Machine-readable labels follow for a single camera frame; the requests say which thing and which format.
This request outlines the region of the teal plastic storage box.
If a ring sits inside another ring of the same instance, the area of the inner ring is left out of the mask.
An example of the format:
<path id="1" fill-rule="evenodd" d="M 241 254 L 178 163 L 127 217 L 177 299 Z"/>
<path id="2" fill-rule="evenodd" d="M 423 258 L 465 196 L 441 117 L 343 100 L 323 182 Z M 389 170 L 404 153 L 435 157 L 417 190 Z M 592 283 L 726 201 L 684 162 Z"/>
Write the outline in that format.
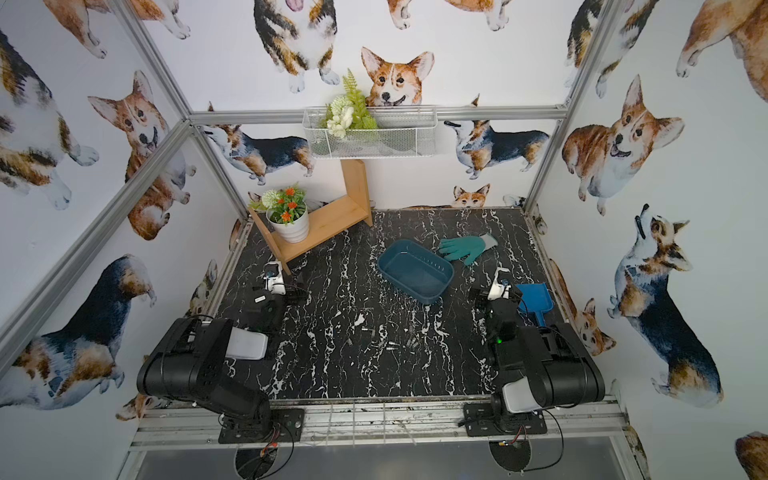
<path id="1" fill-rule="evenodd" d="M 377 266 L 396 288 L 424 305 L 437 302 L 454 277 L 449 261 L 408 239 L 392 243 Z"/>

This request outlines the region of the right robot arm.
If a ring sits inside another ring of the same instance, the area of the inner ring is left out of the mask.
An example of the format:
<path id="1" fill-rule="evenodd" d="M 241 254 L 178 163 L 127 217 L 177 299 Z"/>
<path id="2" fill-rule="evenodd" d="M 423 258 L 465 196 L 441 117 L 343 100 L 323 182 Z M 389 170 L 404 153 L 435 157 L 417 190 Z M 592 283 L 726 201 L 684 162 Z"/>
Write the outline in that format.
<path id="1" fill-rule="evenodd" d="M 489 361 L 499 374 L 502 411 L 573 408 L 605 397 L 601 372 L 568 323 L 548 323 L 554 302 L 544 284 L 472 288 L 483 314 Z"/>

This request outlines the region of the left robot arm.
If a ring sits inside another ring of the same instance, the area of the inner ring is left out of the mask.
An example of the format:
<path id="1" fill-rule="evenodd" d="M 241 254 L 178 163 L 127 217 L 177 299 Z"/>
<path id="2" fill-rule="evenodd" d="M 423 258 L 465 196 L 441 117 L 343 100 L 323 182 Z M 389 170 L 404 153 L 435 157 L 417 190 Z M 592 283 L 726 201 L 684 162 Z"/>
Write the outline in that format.
<path id="1" fill-rule="evenodd" d="M 146 396 L 196 403 L 240 424 L 270 423 L 265 393 L 228 376 L 227 359 L 259 361 L 282 328 L 285 310 L 306 298 L 306 291 L 288 287 L 284 293 L 259 290 L 255 308 L 237 327 L 233 319 L 196 314 L 174 321 L 144 361 L 137 389 Z"/>

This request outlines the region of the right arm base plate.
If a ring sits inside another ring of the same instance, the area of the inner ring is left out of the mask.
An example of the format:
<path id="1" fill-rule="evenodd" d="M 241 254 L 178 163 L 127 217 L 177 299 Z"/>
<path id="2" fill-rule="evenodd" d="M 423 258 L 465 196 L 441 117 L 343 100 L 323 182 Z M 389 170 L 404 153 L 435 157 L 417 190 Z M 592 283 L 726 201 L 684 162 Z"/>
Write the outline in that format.
<path id="1" fill-rule="evenodd" d="M 469 437 L 514 437 L 518 433 L 543 435 L 548 432 L 540 411 L 511 414 L 490 402 L 481 402 L 465 403 L 462 412 L 458 426 L 463 427 Z"/>

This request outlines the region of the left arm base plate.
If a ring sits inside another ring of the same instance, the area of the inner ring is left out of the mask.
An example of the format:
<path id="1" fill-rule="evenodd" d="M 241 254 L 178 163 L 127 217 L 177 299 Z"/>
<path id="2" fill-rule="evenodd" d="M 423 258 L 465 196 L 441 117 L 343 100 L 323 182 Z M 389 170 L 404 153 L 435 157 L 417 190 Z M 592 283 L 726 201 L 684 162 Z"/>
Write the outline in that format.
<path id="1" fill-rule="evenodd" d="M 270 412 L 269 419 L 237 420 L 221 416 L 218 443 L 295 443 L 301 439 L 305 414 L 305 409 L 278 408 Z"/>

